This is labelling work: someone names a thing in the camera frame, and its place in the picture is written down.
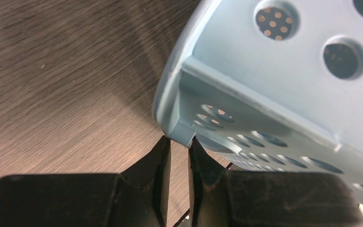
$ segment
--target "perforated plastic panel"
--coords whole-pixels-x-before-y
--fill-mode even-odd
[[[202,1],[153,115],[245,169],[337,174],[363,204],[363,0]]]

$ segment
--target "laundry basket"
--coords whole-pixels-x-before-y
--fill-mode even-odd
[[[203,0],[153,116],[248,170],[336,174],[363,204],[363,0]]]

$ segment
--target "brown wood surface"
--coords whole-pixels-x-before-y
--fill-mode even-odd
[[[197,2],[0,0],[0,177],[121,172],[145,155],[163,134],[155,88]],[[188,208],[187,174],[173,143],[168,226]]]

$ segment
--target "floor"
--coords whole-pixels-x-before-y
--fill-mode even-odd
[[[0,0],[0,177],[121,172],[144,156],[163,134],[155,88],[198,2]],[[168,226],[188,209],[187,174],[173,143]]]

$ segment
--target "wood grain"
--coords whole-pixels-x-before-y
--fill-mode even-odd
[[[162,135],[155,87],[197,3],[0,0],[0,177],[121,172],[145,155]],[[188,208],[187,150],[172,146],[168,226]]]

